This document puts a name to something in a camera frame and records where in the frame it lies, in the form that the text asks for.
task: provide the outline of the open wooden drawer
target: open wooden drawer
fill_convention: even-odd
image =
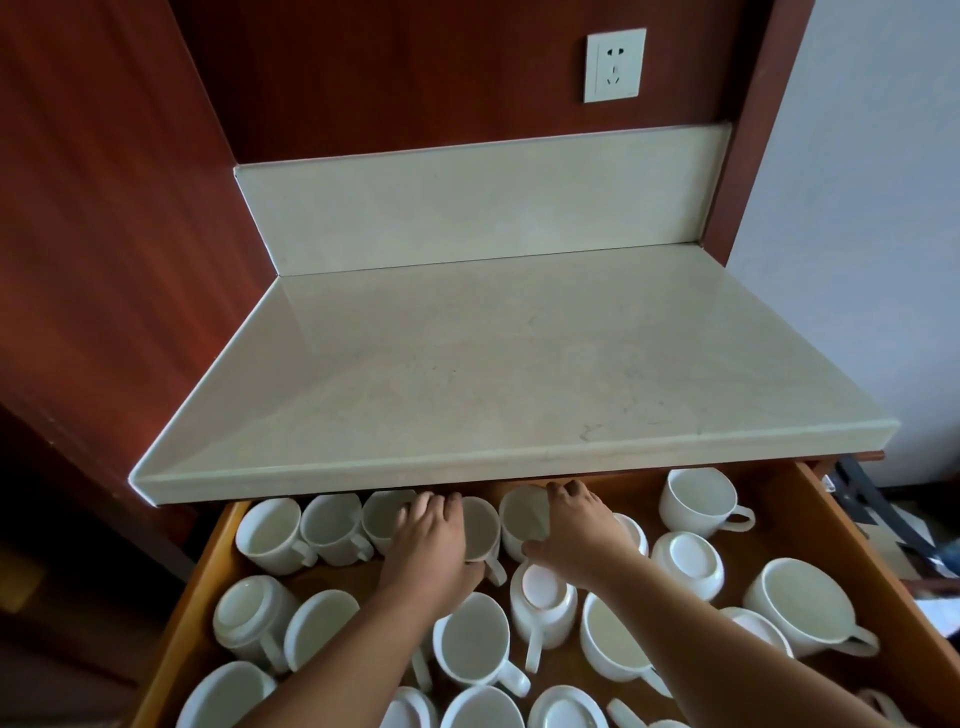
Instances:
[[[960,728],[960,657],[925,620],[909,594],[870,550],[856,526],[824,491],[810,469],[789,462],[739,463],[721,466],[737,486],[740,502],[756,511],[756,527],[748,533],[721,531],[711,539],[727,572],[716,607],[738,605],[763,565],[780,556],[814,564],[847,591],[860,624],[880,637],[880,654],[856,658],[837,652],[806,662],[849,690],[876,688],[888,692],[907,718],[923,728]],[[586,476],[583,479],[614,511],[633,517],[651,544],[665,532],[657,513],[666,470]],[[465,495],[485,497],[494,505],[515,483],[488,482],[449,486]],[[207,545],[164,635],[156,670],[141,692],[132,728],[173,728],[183,702],[208,672],[231,659],[213,639],[210,621],[220,595],[237,579],[255,572],[233,546],[248,502],[228,505]],[[508,571],[516,567],[504,553]],[[301,598],[329,588],[344,589],[362,604],[375,585],[382,561],[344,569],[317,566],[291,577],[287,585]],[[508,589],[483,591],[497,598],[509,613]],[[511,640],[512,659],[523,664],[526,645]],[[436,665],[431,697],[442,712],[457,689]],[[613,683],[588,665],[576,631],[554,650],[544,652],[540,672],[531,676],[530,694],[519,700],[526,716],[533,701],[551,685],[582,688],[598,703],[622,698],[644,720],[683,719],[676,703],[646,683]],[[406,682],[413,684],[412,675]]]

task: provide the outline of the person's right hand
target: person's right hand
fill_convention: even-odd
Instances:
[[[603,566],[639,551],[610,508],[582,481],[550,483],[546,488],[550,535],[546,541],[524,542],[523,553],[567,583],[595,591]]]

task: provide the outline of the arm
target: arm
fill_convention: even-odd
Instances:
[[[695,728],[890,728],[853,695],[662,573],[582,482],[548,488],[550,536],[528,541],[524,552],[606,602]]]
[[[397,516],[370,601],[239,728],[377,728],[427,629],[483,578],[466,547],[460,495],[417,496]]]

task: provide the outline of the white mug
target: white mug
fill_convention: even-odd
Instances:
[[[253,663],[217,667],[183,704],[177,728],[232,728],[276,688],[276,681]]]
[[[894,725],[902,726],[903,728],[914,728],[913,723],[909,722],[906,717],[904,717],[900,707],[886,692],[865,688],[858,692],[856,696],[875,711],[878,711],[883,717],[885,717]]]
[[[743,516],[744,522],[728,522]],[[708,539],[718,530],[749,531],[756,524],[750,508],[736,504],[736,488],[716,468],[670,471],[660,495],[660,519],[671,531],[689,531]]]
[[[650,554],[653,562],[678,584],[704,601],[720,594],[723,561],[707,539],[686,531],[671,531],[657,539]]]
[[[300,537],[300,507],[292,498],[257,503],[240,521],[237,550],[274,576],[317,563],[317,552]]]
[[[500,688],[477,685],[455,698],[444,713],[440,728],[524,728],[520,709]]]
[[[373,546],[360,533],[362,512],[355,493],[317,496],[303,509],[300,535],[331,567],[370,561]]]
[[[554,685],[530,708],[527,728],[607,728],[596,700],[572,685]]]
[[[494,586],[507,583],[507,572],[497,560],[500,555],[500,517],[496,509],[480,497],[466,496],[464,532],[467,537],[467,560],[487,565],[487,578]]]
[[[250,576],[220,597],[213,611],[213,635],[241,660],[280,674],[290,669],[283,636],[298,607],[300,600],[272,576]]]
[[[417,493],[411,490],[377,491],[363,504],[361,523],[364,533],[381,554],[386,555],[394,538],[397,511],[416,498]]]
[[[613,516],[620,521],[620,525],[630,536],[630,540],[636,545],[636,550],[646,556],[650,553],[650,542],[647,541],[647,535],[640,528],[640,524],[634,521],[630,516],[624,516],[622,513],[614,513]]]
[[[397,688],[380,728],[437,728],[437,709],[414,688]]]
[[[460,685],[498,682],[517,697],[530,691],[530,678],[509,660],[507,615],[485,594],[471,593],[452,615],[437,620],[433,651],[441,669]]]
[[[546,488],[524,484],[516,486],[500,500],[500,540],[510,558],[521,563],[526,558],[524,541],[545,541],[550,535],[550,501]]]
[[[510,613],[527,647],[527,672],[537,672],[540,653],[560,646],[577,617],[577,590],[550,569],[523,562],[510,580]]]
[[[616,728],[689,728],[686,723],[681,723],[678,720],[671,720],[669,718],[666,720],[658,720],[647,726],[647,724],[640,720],[639,716],[618,697],[615,697],[607,704],[607,715],[610,716],[610,720],[613,721]]]
[[[745,630],[755,637],[761,638],[767,644],[778,649],[787,657],[793,657],[793,650],[790,643],[783,636],[783,633],[768,618],[757,612],[742,607],[724,607],[720,614],[730,621],[739,624]]]
[[[774,559],[743,597],[743,606],[772,621],[800,658],[835,649],[873,657],[880,640],[856,623],[850,598],[826,573],[798,559]]]
[[[639,677],[661,695],[673,697],[650,658],[610,607],[595,594],[588,594],[584,600],[580,647],[590,666],[608,680],[626,683]]]
[[[328,589],[304,601],[287,627],[283,655],[296,672],[360,611],[357,600],[338,589]]]

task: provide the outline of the outlet cover plate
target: outlet cover plate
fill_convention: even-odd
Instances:
[[[587,36],[585,104],[639,95],[646,37],[646,28]]]

